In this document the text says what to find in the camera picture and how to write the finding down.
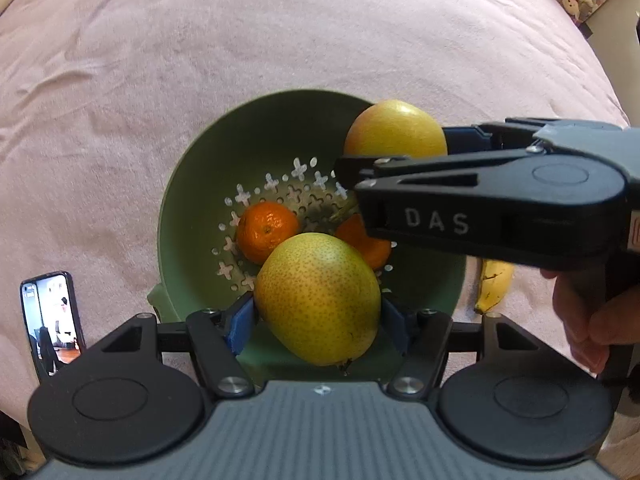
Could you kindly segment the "person right hand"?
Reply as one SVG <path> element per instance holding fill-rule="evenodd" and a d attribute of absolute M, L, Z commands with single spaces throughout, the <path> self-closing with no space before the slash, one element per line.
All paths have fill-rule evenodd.
<path fill-rule="evenodd" d="M 573 358 L 600 374 L 612 346 L 638 344 L 640 338 L 639 289 L 627 290 L 600 307 L 589 307 L 565 274 L 541 270 L 555 279 L 552 304 L 561 320 Z"/>

